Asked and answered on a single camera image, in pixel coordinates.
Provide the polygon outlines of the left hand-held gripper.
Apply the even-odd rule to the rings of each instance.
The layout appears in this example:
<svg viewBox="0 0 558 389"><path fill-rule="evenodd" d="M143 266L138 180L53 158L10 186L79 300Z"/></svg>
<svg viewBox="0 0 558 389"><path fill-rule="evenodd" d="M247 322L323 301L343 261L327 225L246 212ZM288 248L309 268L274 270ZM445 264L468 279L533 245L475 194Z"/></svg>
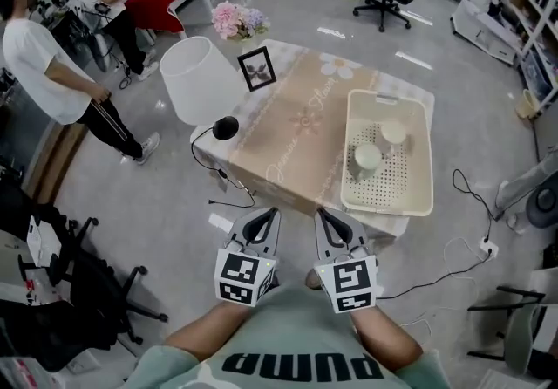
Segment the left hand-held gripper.
<svg viewBox="0 0 558 389"><path fill-rule="evenodd" d="M277 207L253 210L233 223L226 244L235 241L244 249L274 256L281 220ZM216 297L221 301L255 307L271 285L277 264L274 258L219 249L214 268Z"/></svg>

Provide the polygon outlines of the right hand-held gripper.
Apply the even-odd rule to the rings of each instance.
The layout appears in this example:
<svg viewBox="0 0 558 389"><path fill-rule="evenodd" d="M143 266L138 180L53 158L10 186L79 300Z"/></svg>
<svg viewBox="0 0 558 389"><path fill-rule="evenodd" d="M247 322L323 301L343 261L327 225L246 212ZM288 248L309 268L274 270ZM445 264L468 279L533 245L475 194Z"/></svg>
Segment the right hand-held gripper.
<svg viewBox="0 0 558 389"><path fill-rule="evenodd" d="M333 311L341 314L375 306L377 258L366 252L349 254L356 247L366 246L364 225L332 208L318 208L314 223L318 259L313 270Z"/></svg>

